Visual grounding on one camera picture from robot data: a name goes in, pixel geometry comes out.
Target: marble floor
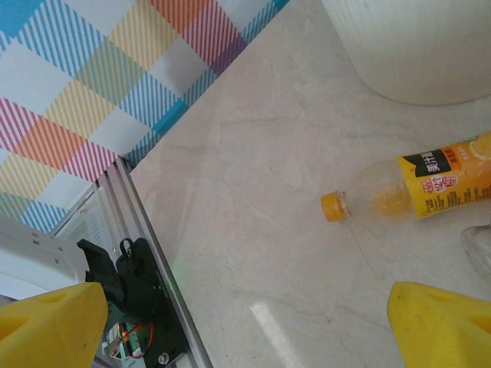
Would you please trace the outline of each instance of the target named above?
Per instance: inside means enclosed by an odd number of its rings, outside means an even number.
[[[319,198],[490,121],[489,98],[379,97],[320,0],[291,0],[132,173],[214,366],[402,367],[395,281],[489,299],[459,240],[489,205],[373,229],[326,222]]]

